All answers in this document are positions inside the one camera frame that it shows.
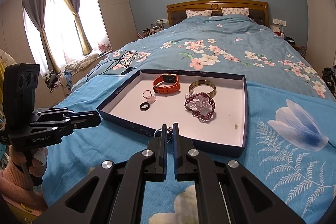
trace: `nightstand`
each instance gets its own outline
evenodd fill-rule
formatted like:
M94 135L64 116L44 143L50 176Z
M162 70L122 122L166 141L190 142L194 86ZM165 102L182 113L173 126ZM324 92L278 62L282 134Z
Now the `nightstand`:
M286 37L285 40L288 42L289 45L291 45L304 59L306 59L306 52L307 48L305 46L298 47L295 45L295 42L289 42L288 40L294 41L291 37Z

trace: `sheer white curtain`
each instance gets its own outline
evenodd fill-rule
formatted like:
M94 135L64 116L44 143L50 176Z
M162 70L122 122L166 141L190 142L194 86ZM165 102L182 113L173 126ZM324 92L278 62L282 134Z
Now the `sheer white curtain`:
M98 50L102 43L106 44L106 31L97 0L81 0L79 16L86 37L93 50Z
M74 17L63 0L47 0L45 32L50 50L60 68L83 56Z
M26 35L31 53L33 54L35 63L41 66L40 68L41 75L45 75L49 70L47 59L45 57L45 53L42 46L40 32L36 29L35 25L32 23L25 8L22 8L22 10L23 10L23 19L25 24Z

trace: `pillow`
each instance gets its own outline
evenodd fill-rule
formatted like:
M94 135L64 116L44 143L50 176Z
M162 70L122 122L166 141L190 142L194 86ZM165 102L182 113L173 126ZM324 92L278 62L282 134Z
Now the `pillow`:
M240 14L249 16L248 8L222 8L223 15Z
M209 17L209 16L211 16L212 10L205 10L205 11L190 11L190 10L187 10L186 13L187 13L187 18L194 17L194 16Z

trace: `wooden headboard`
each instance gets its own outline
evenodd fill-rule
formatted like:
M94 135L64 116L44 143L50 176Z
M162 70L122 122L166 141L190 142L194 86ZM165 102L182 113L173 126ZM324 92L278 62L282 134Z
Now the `wooden headboard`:
M186 10L212 10L212 16L222 16L221 7L249 8L249 18L269 27L268 3L255 0L196 0L167 5L169 26L187 18Z

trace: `watch face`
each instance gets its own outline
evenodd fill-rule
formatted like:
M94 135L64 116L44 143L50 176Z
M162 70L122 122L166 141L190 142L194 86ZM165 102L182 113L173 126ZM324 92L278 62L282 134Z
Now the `watch face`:
M176 75L170 73L162 74L163 81L166 83L175 83L176 82Z

